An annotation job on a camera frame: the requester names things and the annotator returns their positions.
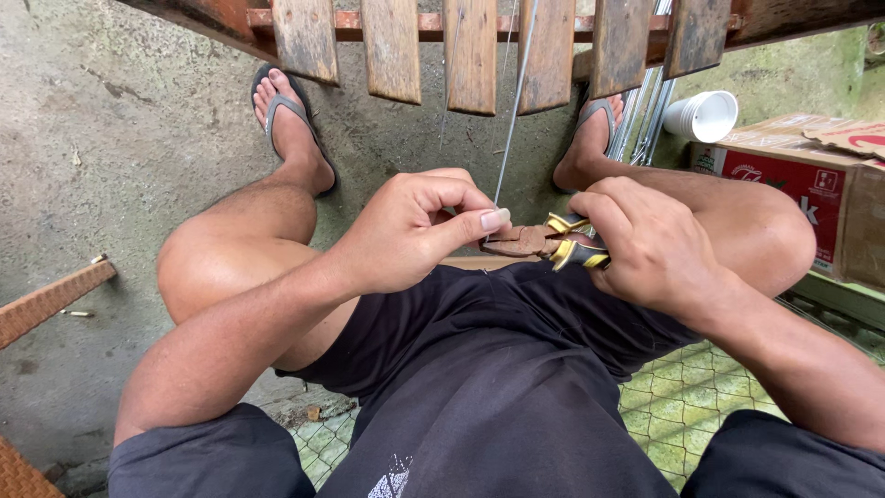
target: red printed label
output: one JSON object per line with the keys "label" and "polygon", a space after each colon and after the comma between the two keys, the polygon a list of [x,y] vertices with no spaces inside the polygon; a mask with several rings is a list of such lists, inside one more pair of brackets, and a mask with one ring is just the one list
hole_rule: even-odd
{"label": "red printed label", "polygon": [[843,171],[736,151],[727,152],[721,171],[724,178],[765,183],[792,197],[818,239],[814,266],[833,271]]}

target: stack of plastic cups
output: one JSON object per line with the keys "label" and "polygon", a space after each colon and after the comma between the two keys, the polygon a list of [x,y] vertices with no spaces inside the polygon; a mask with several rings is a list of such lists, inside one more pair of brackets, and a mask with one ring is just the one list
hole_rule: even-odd
{"label": "stack of plastic cups", "polygon": [[737,99],[725,90],[705,91],[674,102],[664,112],[664,129],[711,144],[728,135],[737,122]]}

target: flip-flop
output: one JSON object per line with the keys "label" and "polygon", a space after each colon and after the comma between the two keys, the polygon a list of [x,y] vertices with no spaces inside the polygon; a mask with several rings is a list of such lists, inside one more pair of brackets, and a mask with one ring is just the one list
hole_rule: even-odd
{"label": "flip-flop", "polygon": [[[588,97],[589,97],[588,88],[584,88],[584,91],[581,93],[581,99],[578,102],[579,109],[581,109],[584,106],[584,104],[587,103]],[[587,107],[587,109],[584,109],[583,111],[581,111],[580,114],[578,114],[578,120],[575,122],[574,131],[572,132],[572,139],[568,141],[568,147],[572,146],[572,142],[574,141],[574,135],[576,133],[578,133],[578,128],[580,128],[581,125],[584,124],[584,122],[587,121],[590,118],[590,116],[593,115],[593,113],[595,113],[596,111],[598,111],[600,109],[605,109],[605,117],[608,118],[609,142],[605,146],[605,151],[603,153],[608,152],[609,147],[612,146],[612,142],[614,141],[614,111],[612,111],[612,105],[609,104],[608,100],[605,98],[599,98],[598,100],[594,100],[592,103],[590,103],[590,105],[589,105],[589,107]],[[557,164],[562,162],[562,159],[566,156],[566,152],[563,152],[562,157],[559,158],[559,161],[557,161]],[[560,194],[572,195],[572,194],[578,192],[575,189],[560,189],[553,182],[553,175],[550,175],[550,186],[553,187],[553,190],[555,192],[560,193]]]}
{"label": "flip-flop", "polygon": [[[255,73],[255,79],[252,80],[252,90],[249,93],[249,100],[252,102],[252,111],[255,111],[255,99],[252,98],[257,93],[258,85],[261,84],[261,80],[268,78],[270,79],[271,69],[280,69],[278,66],[273,64],[265,64],[258,69],[258,72]],[[311,131],[313,135],[313,141],[316,142],[319,147],[319,152],[323,154],[323,159],[326,160],[328,165],[332,168],[332,172],[335,174],[335,182],[332,183],[332,186],[327,191],[322,191],[317,195],[317,198],[325,197],[335,189],[338,188],[338,185],[341,184],[341,178],[338,176],[338,168],[335,167],[335,163],[328,157],[326,154],[326,147],[323,147],[323,143],[319,140],[319,136],[317,136],[317,131],[313,128],[313,123],[311,122],[311,105],[307,101],[307,94],[304,93],[304,90],[301,88],[301,85],[295,79],[295,76],[286,73],[282,69],[280,71],[289,78],[289,85],[292,86],[292,89],[295,91],[295,94],[298,95],[298,98],[304,102],[304,107],[300,106],[294,100],[289,97],[282,95],[277,92],[276,95],[271,99],[270,105],[267,107],[267,116],[265,117],[265,135],[267,139],[271,142],[271,148],[273,149],[273,153],[277,155],[280,159],[282,156],[276,150],[276,145],[273,144],[273,116],[276,114],[276,108],[278,105],[282,105],[290,109],[296,116],[302,119],[305,123],[307,123],[307,128]]]}

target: fingernail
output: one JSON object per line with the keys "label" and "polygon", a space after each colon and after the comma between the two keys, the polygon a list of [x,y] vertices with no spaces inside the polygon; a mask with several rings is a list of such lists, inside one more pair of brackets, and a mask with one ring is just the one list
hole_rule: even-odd
{"label": "fingernail", "polygon": [[510,220],[510,209],[506,207],[502,207],[500,209],[496,209],[490,213],[485,213],[480,221],[482,222],[482,229],[486,231],[498,230],[503,227],[505,223]]}

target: right hand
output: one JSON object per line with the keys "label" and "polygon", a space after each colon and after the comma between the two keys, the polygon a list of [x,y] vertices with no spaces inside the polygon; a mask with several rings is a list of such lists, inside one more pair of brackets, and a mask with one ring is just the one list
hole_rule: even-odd
{"label": "right hand", "polygon": [[510,227],[510,212],[496,209],[464,169],[401,173],[375,192],[325,256],[356,295],[396,292],[420,282],[460,246]]}
{"label": "right hand", "polygon": [[685,320],[738,278],[716,261],[687,206],[630,178],[596,182],[568,209],[587,216],[608,246],[612,264],[590,277],[612,296]]}

